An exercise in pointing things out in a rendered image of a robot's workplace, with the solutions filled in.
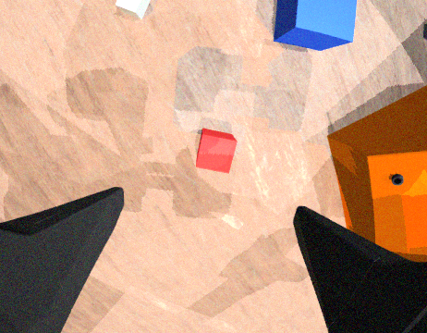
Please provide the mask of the blue cube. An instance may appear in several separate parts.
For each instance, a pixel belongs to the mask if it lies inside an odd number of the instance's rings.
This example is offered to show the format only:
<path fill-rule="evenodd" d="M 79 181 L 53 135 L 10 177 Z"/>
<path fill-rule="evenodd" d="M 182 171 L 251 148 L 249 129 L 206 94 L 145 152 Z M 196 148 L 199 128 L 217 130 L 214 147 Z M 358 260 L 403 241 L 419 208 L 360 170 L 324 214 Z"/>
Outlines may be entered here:
<path fill-rule="evenodd" d="M 324 51 L 353 42 L 357 0 L 277 0 L 274 42 Z"/>

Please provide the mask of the red block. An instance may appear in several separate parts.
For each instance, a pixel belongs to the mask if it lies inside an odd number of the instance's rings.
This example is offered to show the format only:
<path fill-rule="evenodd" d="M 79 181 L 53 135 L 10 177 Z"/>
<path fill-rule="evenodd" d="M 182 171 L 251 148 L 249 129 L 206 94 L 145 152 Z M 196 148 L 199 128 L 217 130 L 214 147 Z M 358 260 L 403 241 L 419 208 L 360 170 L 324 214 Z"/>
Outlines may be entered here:
<path fill-rule="evenodd" d="M 229 173 L 236 145 L 237 140 L 233 133 L 202 127 L 196 167 Z"/>

